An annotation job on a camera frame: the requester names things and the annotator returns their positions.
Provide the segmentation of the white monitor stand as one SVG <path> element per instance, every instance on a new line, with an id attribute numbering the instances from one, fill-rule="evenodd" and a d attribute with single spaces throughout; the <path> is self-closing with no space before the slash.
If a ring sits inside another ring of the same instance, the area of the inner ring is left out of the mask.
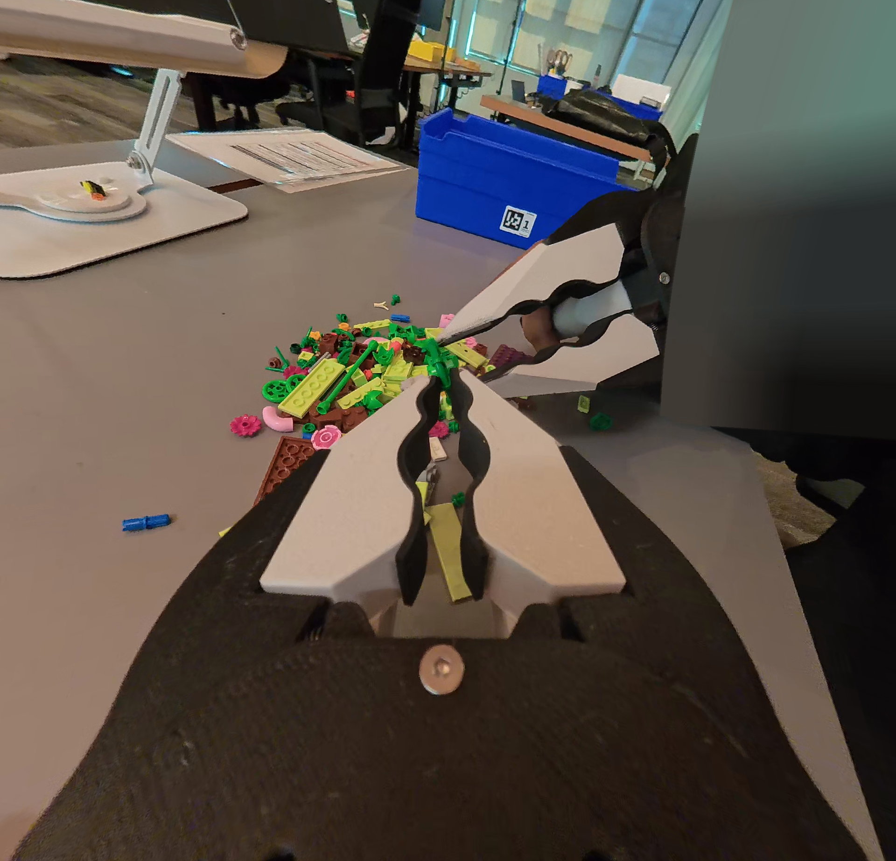
<path id="1" fill-rule="evenodd" d="M 250 40 L 233 21 L 84 0 L 1 0 L 1 15 L 2 48 L 13 53 L 157 70 L 126 160 L 2 174 L 2 279 L 66 272 L 247 216 L 241 203 L 155 162 L 187 72 L 265 78 L 286 47 Z"/>

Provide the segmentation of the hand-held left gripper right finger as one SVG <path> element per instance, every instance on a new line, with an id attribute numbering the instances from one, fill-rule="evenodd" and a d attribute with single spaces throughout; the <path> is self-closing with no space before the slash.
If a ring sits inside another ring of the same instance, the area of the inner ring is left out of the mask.
<path id="1" fill-rule="evenodd" d="M 618 593 L 625 577 L 589 509 L 567 448 L 488 385 L 455 370 L 458 454 L 472 477 L 461 561 L 472 597 L 506 638 L 531 605 Z"/>

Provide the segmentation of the wooden table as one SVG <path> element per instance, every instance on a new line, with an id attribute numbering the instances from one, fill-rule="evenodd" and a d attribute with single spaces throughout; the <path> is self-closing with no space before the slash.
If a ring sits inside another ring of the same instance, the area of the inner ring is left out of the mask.
<path id="1" fill-rule="evenodd" d="M 509 118 L 513 123 L 524 124 L 527 128 L 533 128 L 536 131 L 547 132 L 547 134 L 563 137 L 566 140 L 575 140 L 580 144 L 584 143 L 604 151 L 610 151 L 621 155 L 625 160 L 642 162 L 651 160 L 651 154 L 647 148 L 570 125 L 555 118 L 549 118 L 541 109 L 517 103 L 503 96 L 484 94 L 480 98 L 479 104 L 493 113 Z"/>

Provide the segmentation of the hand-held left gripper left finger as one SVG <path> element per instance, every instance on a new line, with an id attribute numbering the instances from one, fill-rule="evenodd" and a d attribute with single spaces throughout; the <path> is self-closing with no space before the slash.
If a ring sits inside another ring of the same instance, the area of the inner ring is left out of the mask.
<path id="1" fill-rule="evenodd" d="M 261 577 L 265 591 L 353 602 L 370 619 L 414 604 L 428 554 L 416 482 L 437 410 L 437 379 L 417 377 L 315 458 L 322 466 Z"/>

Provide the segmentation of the long lime flat tile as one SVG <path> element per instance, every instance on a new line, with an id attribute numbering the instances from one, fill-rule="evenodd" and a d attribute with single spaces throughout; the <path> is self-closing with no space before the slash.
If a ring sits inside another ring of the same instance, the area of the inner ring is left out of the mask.
<path id="1" fill-rule="evenodd" d="M 450 599 L 452 602 L 471 599 L 472 593 L 462 570 L 462 524 L 454 505 L 445 503 L 431 506 L 425 513 Z"/>

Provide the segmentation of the large brown studded plate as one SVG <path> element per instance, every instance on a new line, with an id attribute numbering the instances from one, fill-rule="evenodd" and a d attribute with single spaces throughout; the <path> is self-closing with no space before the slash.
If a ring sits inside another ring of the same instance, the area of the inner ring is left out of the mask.
<path id="1" fill-rule="evenodd" d="M 298 435 L 283 435 L 262 479 L 252 506 L 257 506 L 286 478 L 307 463 L 316 453 L 311 440 Z"/>

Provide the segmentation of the black office chair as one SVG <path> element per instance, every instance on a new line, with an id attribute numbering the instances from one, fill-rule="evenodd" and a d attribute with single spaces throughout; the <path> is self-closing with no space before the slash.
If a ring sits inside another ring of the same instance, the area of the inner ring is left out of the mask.
<path id="1" fill-rule="evenodd" d="M 300 50 L 293 76 L 312 92 L 310 102 L 277 104 L 284 126 L 297 121 L 364 147 L 398 128 L 399 83 L 415 32 L 421 0 L 377 0 L 364 51 Z"/>

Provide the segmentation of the black bag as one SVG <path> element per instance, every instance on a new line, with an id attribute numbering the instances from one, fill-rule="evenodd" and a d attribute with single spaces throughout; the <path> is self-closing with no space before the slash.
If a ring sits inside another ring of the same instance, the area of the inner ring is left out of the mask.
<path id="1" fill-rule="evenodd" d="M 573 90 L 560 99 L 544 96 L 541 110 L 549 118 L 646 149 L 659 164 L 678 156 L 674 140 L 656 118 L 637 117 L 593 89 Z"/>

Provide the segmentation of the document in clear sleeve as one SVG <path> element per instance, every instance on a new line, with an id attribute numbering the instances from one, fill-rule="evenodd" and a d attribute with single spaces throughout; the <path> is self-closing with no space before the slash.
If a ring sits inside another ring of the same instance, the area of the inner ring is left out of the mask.
<path id="1" fill-rule="evenodd" d="M 307 128 L 186 132 L 167 139 L 286 193 L 399 173 L 406 167 Z"/>

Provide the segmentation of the blue storage bin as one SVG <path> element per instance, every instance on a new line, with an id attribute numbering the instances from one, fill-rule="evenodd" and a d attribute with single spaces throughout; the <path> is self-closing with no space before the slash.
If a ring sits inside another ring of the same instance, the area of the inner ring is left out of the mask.
<path id="1" fill-rule="evenodd" d="M 525 250 L 589 201 L 633 189 L 618 161 L 446 108 L 420 122 L 416 215 Z"/>

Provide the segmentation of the blue desk organizer box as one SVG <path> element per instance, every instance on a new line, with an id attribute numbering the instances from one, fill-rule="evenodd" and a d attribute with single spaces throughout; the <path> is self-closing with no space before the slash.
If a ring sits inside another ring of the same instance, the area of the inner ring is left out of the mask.
<path id="1" fill-rule="evenodd" d="M 611 104 L 637 118 L 658 120 L 666 108 L 671 87 L 632 76 L 617 76 L 613 83 L 601 83 L 601 65 L 597 65 L 590 81 L 571 76 L 574 55 L 567 49 L 548 49 L 537 93 L 541 97 L 560 100 L 574 90 L 590 90 L 608 99 Z"/>

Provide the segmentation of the pile of colourful toy bricks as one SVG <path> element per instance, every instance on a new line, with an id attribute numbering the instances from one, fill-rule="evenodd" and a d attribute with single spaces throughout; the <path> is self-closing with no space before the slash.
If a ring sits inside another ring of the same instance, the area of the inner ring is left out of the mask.
<path id="1" fill-rule="evenodd" d="M 337 434 L 347 434 L 383 409 L 413 380 L 432 377 L 415 342 L 437 340 L 454 316 L 442 315 L 437 326 L 420 326 L 397 309 L 399 303 L 398 295 L 389 303 L 375 303 L 385 314 L 379 320 L 352 322 L 339 314 L 329 331 L 310 328 L 288 354 L 277 350 L 265 368 L 270 377 L 262 388 L 263 427 L 305 437 L 316 450 L 328 449 Z M 448 350 L 459 359 L 456 369 L 487 375 L 494 351 L 475 338 Z"/>

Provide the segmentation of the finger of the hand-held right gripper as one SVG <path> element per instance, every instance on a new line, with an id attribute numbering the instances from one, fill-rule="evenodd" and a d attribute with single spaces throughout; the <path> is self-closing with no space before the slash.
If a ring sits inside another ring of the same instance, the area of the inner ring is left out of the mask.
<path id="1" fill-rule="evenodd" d="M 592 389 L 659 352 L 657 331 L 628 311 L 592 324 L 580 340 L 498 367 L 482 381 L 504 398 L 568 394 Z"/>
<path id="2" fill-rule="evenodd" d="M 548 324 L 572 338 L 628 312 L 633 290 L 624 284 L 623 256 L 637 243 L 641 218 L 624 205 L 584 206 L 461 307 L 440 339 L 478 335 L 543 307 L 557 316 Z"/>

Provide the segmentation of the green spoked wheel piece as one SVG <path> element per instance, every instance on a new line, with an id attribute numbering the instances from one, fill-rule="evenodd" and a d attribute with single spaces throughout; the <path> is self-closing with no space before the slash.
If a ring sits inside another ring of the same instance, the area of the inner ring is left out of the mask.
<path id="1" fill-rule="evenodd" d="M 441 347 L 434 338 L 417 340 L 415 344 L 423 352 L 427 373 L 436 376 L 442 390 L 447 392 L 452 387 L 451 372 L 458 368 L 459 359 L 454 352 Z"/>

